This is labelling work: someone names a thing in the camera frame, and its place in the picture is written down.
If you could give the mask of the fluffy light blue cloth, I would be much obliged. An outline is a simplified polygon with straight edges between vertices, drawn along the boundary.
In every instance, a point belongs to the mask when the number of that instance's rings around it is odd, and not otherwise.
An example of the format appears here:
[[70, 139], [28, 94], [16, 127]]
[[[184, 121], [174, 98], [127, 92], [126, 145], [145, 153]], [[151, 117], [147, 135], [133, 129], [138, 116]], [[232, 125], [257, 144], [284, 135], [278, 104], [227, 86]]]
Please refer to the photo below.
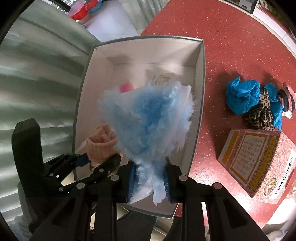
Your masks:
[[129, 203], [152, 195], [154, 205], [166, 197], [166, 158], [181, 150], [191, 126], [194, 102], [190, 85], [171, 79], [124, 93], [106, 90], [98, 101], [101, 118], [115, 133], [115, 149], [136, 165]]

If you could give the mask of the pink and black sock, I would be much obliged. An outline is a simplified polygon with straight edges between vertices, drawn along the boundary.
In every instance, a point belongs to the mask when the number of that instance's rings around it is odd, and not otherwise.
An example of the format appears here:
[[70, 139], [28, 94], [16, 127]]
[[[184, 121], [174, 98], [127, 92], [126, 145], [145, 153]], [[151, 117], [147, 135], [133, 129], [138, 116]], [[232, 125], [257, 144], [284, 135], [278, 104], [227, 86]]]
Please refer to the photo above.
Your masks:
[[283, 106], [283, 111], [293, 113], [295, 110], [295, 92], [291, 86], [284, 82], [282, 88], [277, 92], [277, 96]]

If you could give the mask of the peach knitted sock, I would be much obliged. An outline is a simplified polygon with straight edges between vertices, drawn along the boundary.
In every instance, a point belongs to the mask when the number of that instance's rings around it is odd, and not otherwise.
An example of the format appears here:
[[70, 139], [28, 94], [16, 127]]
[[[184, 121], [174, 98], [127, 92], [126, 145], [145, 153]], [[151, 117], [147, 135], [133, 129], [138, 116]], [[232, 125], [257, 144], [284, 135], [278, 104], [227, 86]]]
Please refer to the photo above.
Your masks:
[[120, 151], [115, 149], [117, 143], [116, 134], [109, 125], [97, 127], [86, 139], [86, 154], [93, 168], [98, 167]]

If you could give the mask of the grey cardboard storage box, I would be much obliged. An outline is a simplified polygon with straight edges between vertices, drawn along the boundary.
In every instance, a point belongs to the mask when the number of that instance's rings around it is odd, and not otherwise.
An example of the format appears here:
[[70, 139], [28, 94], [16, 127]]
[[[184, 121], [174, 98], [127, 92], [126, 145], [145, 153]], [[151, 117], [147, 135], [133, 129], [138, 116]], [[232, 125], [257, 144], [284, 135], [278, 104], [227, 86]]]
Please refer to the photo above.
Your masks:
[[195, 109], [182, 150], [173, 151], [170, 161], [189, 174], [202, 120], [205, 90], [205, 45], [196, 38], [138, 36], [101, 43], [92, 48], [78, 94], [73, 152], [83, 153], [83, 142], [103, 120], [97, 102], [104, 90], [130, 82], [138, 88], [146, 81], [168, 74], [190, 85]]

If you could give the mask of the red plastic basins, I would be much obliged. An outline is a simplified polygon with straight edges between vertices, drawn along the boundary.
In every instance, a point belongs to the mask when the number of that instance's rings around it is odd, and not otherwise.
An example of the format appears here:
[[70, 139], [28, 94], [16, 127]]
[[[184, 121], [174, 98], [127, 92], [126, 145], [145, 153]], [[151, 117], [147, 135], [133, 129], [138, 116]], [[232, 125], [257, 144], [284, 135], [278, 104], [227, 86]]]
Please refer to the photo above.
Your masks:
[[68, 16], [79, 21], [88, 16], [91, 13], [99, 10], [103, 6], [103, 1], [93, 0], [89, 2], [76, 1], [73, 6], [71, 6]]

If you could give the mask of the white patterned cloth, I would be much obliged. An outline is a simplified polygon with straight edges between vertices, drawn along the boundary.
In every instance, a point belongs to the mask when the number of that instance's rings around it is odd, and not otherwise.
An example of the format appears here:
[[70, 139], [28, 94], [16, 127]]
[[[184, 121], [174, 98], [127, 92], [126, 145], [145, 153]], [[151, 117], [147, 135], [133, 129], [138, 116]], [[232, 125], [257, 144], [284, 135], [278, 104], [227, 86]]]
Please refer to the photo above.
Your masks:
[[292, 112], [291, 111], [283, 111], [281, 115], [285, 116], [289, 120], [292, 118]]

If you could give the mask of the leopard print cloth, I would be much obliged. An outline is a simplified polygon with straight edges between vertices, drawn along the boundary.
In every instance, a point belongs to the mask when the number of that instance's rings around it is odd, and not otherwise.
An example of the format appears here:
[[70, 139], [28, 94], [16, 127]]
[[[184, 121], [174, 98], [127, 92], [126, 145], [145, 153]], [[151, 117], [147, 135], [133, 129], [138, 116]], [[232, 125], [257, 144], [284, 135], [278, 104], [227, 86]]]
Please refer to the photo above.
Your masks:
[[243, 114], [243, 119], [249, 128], [255, 130], [273, 131], [275, 129], [267, 89], [261, 90], [258, 104]]

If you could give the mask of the red patterned gift box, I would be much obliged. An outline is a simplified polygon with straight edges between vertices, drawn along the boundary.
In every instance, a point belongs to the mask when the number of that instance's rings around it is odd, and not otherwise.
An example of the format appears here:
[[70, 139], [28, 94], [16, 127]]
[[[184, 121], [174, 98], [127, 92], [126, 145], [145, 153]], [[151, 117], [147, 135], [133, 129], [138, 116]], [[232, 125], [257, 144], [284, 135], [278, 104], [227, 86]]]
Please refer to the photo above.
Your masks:
[[277, 204], [295, 171], [295, 144], [280, 131], [231, 130], [218, 162], [251, 198]]

